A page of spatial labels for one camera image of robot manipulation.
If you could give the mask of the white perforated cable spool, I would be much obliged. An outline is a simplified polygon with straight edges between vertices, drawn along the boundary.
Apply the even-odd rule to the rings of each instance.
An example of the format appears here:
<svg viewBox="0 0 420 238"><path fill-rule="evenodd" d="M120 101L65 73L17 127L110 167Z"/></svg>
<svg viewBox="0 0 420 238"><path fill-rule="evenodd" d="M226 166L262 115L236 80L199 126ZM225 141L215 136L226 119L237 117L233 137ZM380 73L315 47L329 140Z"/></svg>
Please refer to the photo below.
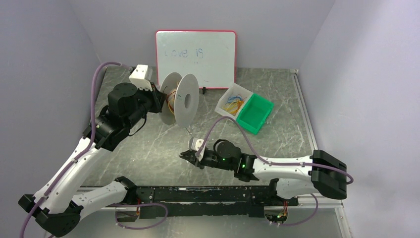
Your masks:
<svg viewBox="0 0 420 238"><path fill-rule="evenodd" d="M192 74L182 77L177 72L170 73L160 91L167 95L159 114L161 121L167 125L189 127L199 103L199 85L196 77Z"/></svg>

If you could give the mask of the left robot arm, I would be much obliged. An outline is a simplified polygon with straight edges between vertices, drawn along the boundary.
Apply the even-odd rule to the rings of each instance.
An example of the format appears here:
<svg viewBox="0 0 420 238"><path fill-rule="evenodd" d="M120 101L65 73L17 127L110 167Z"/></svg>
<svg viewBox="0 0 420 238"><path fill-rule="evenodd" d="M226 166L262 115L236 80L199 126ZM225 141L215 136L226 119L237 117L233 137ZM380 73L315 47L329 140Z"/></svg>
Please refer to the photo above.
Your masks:
<svg viewBox="0 0 420 238"><path fill-rule="evenodd" d="M160 113L166 95L156 87L139 89L119 83L108 93L107 105L83 132L75 152L35 194L25 194L19 205L54 237L70 233L86 216L113 204L136 205L137 186L126 177L84 194L77 190L95 164L130 136L134 125L148 113Z"/></svg>

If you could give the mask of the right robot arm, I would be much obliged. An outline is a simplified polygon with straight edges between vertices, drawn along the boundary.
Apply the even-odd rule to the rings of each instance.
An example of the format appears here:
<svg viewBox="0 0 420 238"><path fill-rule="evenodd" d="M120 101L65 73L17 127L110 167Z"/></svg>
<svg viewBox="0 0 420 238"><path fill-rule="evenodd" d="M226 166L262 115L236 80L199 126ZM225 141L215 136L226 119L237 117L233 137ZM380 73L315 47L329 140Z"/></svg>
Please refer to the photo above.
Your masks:
<svg viewBox="0 0 420 238"><path fill-rule="evenodd" d="M234 177L244 182L275 179L276 194L283 199L311 193L336 200L347 198L347 166L323 150L299 158L258 158L228 140L218 140L209 149L203 139L193 138L180 158L200 169L233 171Z"/></svg>

